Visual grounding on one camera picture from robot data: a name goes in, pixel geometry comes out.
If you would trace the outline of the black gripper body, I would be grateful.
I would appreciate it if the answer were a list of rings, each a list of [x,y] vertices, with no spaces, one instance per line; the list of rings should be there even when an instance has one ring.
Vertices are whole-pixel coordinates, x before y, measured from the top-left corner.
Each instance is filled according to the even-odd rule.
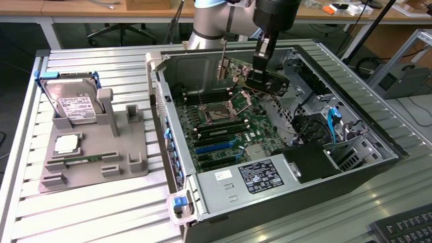
[[[281,32],[293,28],[299,10],[297,0],[258,0],[254,23],[265,32]]]

